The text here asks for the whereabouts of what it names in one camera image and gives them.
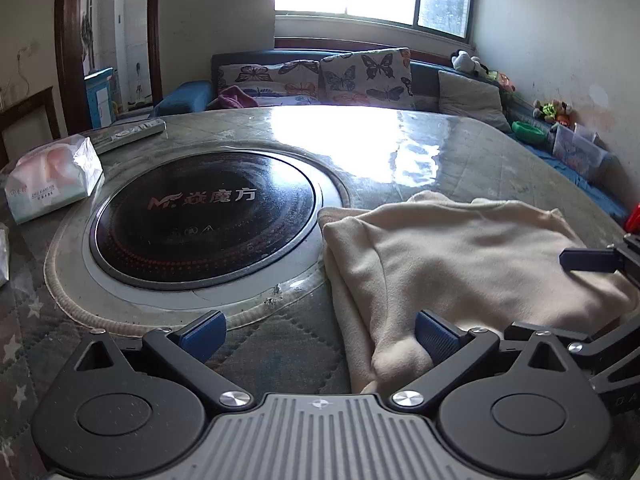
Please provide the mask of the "cream beige garment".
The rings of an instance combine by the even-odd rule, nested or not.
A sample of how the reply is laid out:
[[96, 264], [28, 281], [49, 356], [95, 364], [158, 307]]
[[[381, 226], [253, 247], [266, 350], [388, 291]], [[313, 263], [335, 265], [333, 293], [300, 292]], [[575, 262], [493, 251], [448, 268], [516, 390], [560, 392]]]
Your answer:
[[372, 210], [324, 208], [323, 261], [352, 391], [390, 394], [430, 370], [422, 310], [468, 330], [514, 322], [597, 333], [638, 308], [622, 274], [563, 271], [582, 240], [556, 209], [424, 191]]

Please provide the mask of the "red plastic stool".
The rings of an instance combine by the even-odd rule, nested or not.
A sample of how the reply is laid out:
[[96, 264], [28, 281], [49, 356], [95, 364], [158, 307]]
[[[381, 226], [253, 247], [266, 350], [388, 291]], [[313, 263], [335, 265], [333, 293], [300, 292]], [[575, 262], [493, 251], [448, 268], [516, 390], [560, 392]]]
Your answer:
[[631, 214], [625, 222], [624, 229], [630, 234], [640, 234], [640, 204], [637, 204], [634, 210], [631, 211]]

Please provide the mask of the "quilted grey table cover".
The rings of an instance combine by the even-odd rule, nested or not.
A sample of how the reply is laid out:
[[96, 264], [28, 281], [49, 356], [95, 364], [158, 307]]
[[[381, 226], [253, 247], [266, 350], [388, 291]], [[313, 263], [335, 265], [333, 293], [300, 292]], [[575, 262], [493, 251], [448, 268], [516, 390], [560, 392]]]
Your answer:
[[172, 116], [166, 131], [102, 158], [88, 200], [15, 224], [9, 211], [10, 279], [1, 289], [1, 474], [44, 475], [30, 420], [82, 335], [93, 326], [140, 335], [221, 308], [230, 330], [213, 368], [254, 394], [345, 393], [340, 329], [312, 230], [273, 266], [237, 282], [164, 294], [105, 274], [88, 247], [96, 208], [137, 174], [210, 151], [291, 156], [333, 206], [373, 209], [424, 190], [456, 202], [519, 200], [562, 212], [590, 247], [622, 228], [585, 192], [501, 131], [478, 120], [385, 108], [292, 106]]

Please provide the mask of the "clear plastic storage box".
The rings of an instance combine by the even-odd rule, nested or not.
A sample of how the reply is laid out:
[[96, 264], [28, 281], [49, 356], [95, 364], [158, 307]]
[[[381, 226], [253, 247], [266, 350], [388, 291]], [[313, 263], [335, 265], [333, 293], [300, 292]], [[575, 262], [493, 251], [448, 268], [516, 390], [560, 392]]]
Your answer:
[[615, 159], [611, 152], [558, 122], [552, 155], [589, 182], [602, 179]]

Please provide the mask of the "round black induction cooktop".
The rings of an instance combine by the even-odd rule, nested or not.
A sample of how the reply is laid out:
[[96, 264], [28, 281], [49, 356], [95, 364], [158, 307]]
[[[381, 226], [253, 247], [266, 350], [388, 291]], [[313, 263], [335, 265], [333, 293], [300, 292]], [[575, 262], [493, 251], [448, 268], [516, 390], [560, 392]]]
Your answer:
[[152, 290], [228, 283], [283, 258], [314, 228], [323, 193], [303, 162], [221, 151], [164, 162], [110, 196], [89, 247], [117, 281]]

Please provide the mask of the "green plastic bowl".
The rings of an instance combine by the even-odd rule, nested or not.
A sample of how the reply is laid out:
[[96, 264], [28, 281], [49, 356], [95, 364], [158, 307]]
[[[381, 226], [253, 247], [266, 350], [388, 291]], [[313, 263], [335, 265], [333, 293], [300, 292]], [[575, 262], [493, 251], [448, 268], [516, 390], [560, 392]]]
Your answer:
[[511, 128], [514, 136], [525, 144], [540, 145], [547, 140], [548, 133], [528, 122], [512, 122]]

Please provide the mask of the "yellow green plush toys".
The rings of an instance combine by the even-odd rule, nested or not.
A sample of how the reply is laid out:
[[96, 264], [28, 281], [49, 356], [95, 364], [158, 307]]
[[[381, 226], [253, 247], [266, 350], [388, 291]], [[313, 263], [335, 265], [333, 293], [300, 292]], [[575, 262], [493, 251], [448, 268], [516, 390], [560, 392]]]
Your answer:
[[573, 107], [567, 102], [552, 100], [549, 102], [533, 102], [533, 118], [543, 120], [547, 124], [553, 125], [556, 122], [562, 126], [570, 126], [570, 118], [572, 117]]

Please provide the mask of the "pink tissue pack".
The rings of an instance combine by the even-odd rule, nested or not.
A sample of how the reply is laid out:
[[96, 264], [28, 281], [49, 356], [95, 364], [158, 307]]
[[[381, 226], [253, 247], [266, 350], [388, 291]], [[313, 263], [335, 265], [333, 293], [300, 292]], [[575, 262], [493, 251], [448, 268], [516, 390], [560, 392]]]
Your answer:
[[4, 192], [16, 224], [89, 197], [103, 168], [89, 138], [74, 134], [34, 148], [6, 178]]

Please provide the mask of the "grey remote control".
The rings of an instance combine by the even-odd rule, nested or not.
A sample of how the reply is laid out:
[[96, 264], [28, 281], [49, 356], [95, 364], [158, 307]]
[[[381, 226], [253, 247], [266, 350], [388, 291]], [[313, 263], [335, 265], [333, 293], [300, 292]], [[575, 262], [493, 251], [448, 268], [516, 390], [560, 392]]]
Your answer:
[[91, 140], [96, 154], [102, 155], [122, 146], [156, 136], [166, 131], [166, 122], [160, 118], [145, 119], [142, 122], [112, 125], [83, 132]]

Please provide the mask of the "plain beige cushion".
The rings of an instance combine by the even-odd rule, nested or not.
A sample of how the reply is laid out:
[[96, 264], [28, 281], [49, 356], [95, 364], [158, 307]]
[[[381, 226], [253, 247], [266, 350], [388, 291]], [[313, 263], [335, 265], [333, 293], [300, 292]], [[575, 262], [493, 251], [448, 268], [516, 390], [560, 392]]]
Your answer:
[[511, 131], [497, 87], [444, 70], [438, 72], [438, 84], [442, 114], [469, 117], [502, 132]]

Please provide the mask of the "magenta cloth on sofa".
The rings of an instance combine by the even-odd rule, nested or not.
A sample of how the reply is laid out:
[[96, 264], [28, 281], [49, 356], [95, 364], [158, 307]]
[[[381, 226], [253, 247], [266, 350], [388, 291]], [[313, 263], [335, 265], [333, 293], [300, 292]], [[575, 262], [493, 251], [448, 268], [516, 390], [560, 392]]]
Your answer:
[[238, 86], [224, 88], [213, 101], [210, 101], [206, 110], [242, 110], [243, 108], [258, 107], [258, 102], [245, 93]]

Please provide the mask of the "blue white storage cabinet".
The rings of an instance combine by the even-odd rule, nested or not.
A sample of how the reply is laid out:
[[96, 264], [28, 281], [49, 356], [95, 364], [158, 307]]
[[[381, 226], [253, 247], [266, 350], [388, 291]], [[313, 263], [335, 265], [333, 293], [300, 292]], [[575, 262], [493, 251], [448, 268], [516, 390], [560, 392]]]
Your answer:
[[107, 67], [85, 76], [85, 88], [93, 129], [110, 126], [115, 121], [111, 80], [114, 68]]

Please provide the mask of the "large butterfly cushion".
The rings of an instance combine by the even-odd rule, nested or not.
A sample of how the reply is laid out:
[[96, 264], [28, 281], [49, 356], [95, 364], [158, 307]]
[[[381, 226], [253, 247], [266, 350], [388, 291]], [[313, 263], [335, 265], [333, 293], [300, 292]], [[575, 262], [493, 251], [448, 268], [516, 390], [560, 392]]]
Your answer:
[[407, 48], [349, 52], [320, 61], [330, 104], [413, 110], [411, 52]]

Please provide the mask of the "small butterfly cushion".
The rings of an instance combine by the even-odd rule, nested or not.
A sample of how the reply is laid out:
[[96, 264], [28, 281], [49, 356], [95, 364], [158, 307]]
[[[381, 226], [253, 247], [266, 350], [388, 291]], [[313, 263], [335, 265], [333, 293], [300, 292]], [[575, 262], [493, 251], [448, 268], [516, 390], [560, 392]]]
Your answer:
[[221, 65], [217, 68], [217, 89], [230, 87], [238, 87], [260, 106], [319, 104], [320, 64], [294, 60]]

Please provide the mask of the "blue corner sofa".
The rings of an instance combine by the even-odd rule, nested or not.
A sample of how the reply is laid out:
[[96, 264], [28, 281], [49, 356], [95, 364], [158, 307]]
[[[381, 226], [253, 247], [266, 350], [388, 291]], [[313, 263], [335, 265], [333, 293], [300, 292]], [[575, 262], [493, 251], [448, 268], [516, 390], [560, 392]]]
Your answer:
[[351, 105], [469, 117], [521, 143], [581, 188], [618, 223], [628, 209], [602, 180], [614, 155], [595, 133], [570, 122], [562, 101], [525, 106], [506, 78], [413, 59], [407, 48], [369, 51], [262, 50], [216, 54], [207, 80], [188, 81], [165, 96], [153, 116], [216, 108]]

